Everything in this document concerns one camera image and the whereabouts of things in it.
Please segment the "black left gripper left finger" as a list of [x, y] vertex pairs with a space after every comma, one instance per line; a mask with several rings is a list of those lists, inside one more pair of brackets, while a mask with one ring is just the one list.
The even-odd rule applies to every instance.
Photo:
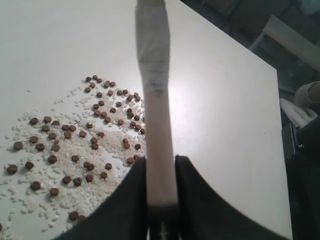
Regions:
[[146, 160], [135, 161], [116, 190], [57, 240], [145, 240], [148, 232]]

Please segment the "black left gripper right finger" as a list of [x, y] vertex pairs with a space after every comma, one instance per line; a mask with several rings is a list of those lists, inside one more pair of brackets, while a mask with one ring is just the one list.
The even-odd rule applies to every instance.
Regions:
[[183, 240], [286, 240], [287, 236], [262, 226], [223, 199], [197, 171], [191, 160], [175, 157]]

